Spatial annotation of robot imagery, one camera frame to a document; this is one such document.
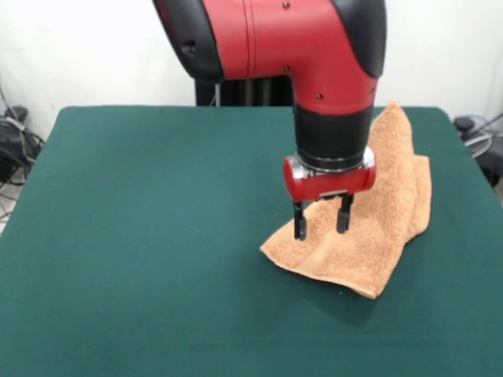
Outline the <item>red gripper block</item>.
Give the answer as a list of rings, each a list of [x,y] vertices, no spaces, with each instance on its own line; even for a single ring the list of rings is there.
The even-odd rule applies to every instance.
[[[370,147],[365,149],[362,163],[344,172],[320,172],[304,166],[298,156],[287,156],[283,162],[286,189],[294,208],[294,238],[307,238],[307,220],[303,203],[329,196],[340,196],[336,231],[344,234],[350,225],[354,194],[370,190],[376,181],[376,157]]]

